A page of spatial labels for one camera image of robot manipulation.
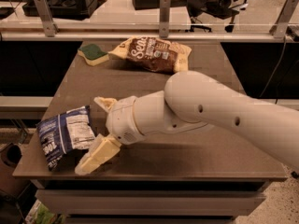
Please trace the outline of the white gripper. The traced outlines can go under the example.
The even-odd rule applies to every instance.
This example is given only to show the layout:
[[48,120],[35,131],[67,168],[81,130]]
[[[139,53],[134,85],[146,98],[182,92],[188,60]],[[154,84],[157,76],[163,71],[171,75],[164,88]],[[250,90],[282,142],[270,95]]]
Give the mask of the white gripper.
[[88,175],[121,150],[121,144],[131,145],[145,140],[134,120],[135,96],[120,99],[95,97],[94,102],[107,112],[108,136],[98,134],[89,150],[75,168],[77,175]]

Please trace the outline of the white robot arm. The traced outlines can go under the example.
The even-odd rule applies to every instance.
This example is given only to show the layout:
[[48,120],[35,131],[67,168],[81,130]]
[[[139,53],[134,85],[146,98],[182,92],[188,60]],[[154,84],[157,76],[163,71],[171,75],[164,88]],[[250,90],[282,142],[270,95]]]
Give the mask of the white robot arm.
[[299,112],[236,92],[195,71],[178,72],[164,89],[121,100],[96,97],[107,112],[108,136],[98,135],[75,168],[88,175],[122,145],[154,133],[183,133],[215,125],[248,139],[274,159],[299,169]]

